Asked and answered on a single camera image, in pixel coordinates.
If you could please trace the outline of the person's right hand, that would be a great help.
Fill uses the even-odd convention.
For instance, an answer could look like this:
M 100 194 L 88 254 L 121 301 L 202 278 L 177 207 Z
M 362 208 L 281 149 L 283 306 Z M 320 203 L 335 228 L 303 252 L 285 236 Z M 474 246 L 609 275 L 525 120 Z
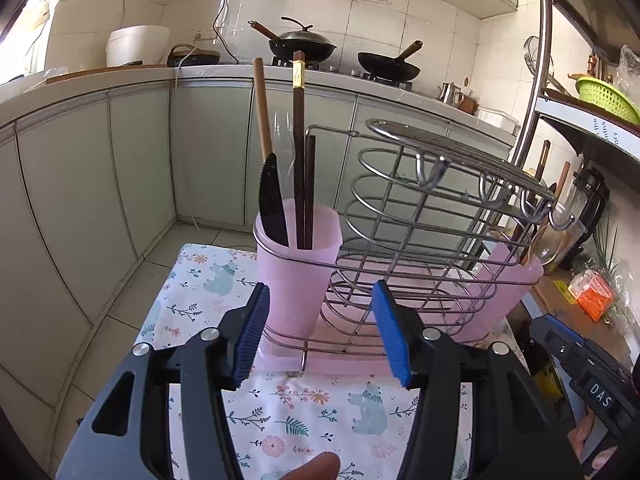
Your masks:
M 585 416 L 578 422 L 577 426 L 567 434 L 570 445 L 578 460 L 584 458 L 591 468 L 591 472 L 586 475 L 586 479 L 591 479 L 600 471 L 618 449 L 617 445 L 610 446 L 609 448 L 599 448 L 596 445 L 596 437 L 594 436 L 594 430 L 596 429 L 597 416 L 591 408 L 586 408 Z

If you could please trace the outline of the person's left hand fingertip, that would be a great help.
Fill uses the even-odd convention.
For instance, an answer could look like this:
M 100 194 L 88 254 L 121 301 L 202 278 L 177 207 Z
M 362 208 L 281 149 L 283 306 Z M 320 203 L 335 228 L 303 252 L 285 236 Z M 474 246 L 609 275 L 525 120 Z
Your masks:
M 332 452 L 323 452 L 312 460 L 287 472 L 281 480 L 336 480 L 340 473 L 340 458 Z

